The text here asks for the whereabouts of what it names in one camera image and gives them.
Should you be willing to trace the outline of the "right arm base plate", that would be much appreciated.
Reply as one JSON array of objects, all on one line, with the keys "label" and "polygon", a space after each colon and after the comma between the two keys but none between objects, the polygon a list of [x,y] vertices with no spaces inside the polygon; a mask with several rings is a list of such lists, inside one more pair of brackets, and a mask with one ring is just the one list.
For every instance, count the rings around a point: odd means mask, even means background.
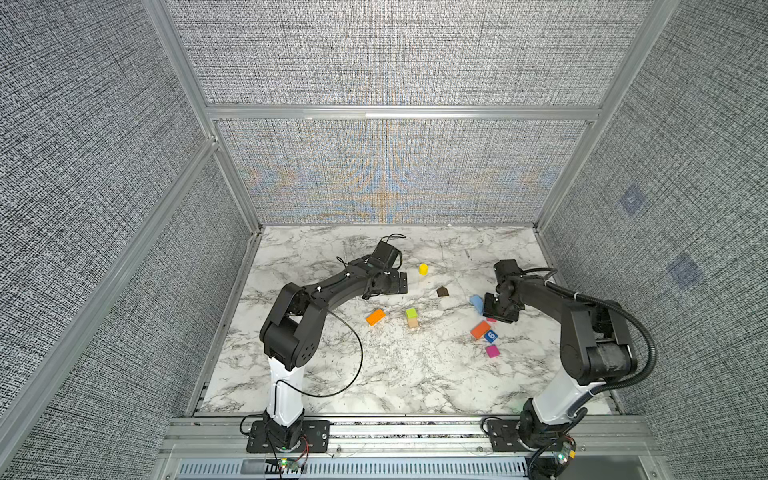
[{"label": "right arm base plate", "polygon": [[520,441],[516,419],[486,417],[481,421],[481,430],[488,436],[493,452],[526,451],[525,445]]}]

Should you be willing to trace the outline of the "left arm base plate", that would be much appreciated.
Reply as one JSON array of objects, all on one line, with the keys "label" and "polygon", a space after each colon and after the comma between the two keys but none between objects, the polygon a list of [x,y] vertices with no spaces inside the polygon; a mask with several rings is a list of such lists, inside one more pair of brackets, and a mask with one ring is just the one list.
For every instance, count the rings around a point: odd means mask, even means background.
[{"label": "left arm base plate", "polygon": [[272,420],[257,420],[251,424],[246,452],[300,454],[326,453],[331,423],[325,420],[301,420],[285,427]]}]

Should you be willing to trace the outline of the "orange wood block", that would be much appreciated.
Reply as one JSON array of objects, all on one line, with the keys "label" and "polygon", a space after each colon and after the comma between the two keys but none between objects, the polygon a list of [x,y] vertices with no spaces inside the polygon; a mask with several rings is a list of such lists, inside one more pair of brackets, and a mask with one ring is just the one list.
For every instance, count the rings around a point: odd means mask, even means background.
[{"label": "orange wood block", "polygon": [[370,326],[374,326],[386,317],[386,312],[382,309],[377,309],[366,317],[366,322]]}]

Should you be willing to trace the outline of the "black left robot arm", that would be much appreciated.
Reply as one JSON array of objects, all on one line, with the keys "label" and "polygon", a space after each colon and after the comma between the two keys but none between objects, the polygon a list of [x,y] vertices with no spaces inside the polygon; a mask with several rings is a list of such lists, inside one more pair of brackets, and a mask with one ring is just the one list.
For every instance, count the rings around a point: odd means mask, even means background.
[{"label": "black left robot arm", "polygon": [[305,366],[319,348],[327,316],[357,297],[368,300],[407,292],[407,274],[371,256],[346,263],[341,272],[325,280],[283,286],[259,334],[271,381],[263,422],[273,446],[288,450],[298,445],[305,416],[303,398],[321,396],[305,391],[303,378]]}]

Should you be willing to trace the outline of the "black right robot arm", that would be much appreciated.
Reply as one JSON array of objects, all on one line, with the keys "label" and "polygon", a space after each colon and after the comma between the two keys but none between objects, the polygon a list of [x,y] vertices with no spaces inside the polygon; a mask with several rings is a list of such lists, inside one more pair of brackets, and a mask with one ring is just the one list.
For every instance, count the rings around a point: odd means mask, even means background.
[{"label": "black right robot arm", "polygon": [[637,385],[654,371],[658,354],[649,330],[620,304],[571,291],[537,270],[497,273],[496,279],[484,298],[485,316],[514,323],[530,306],[560,325],[561,368],[519,416],[525,447],[548,448],[586,416],[591,399]]}]

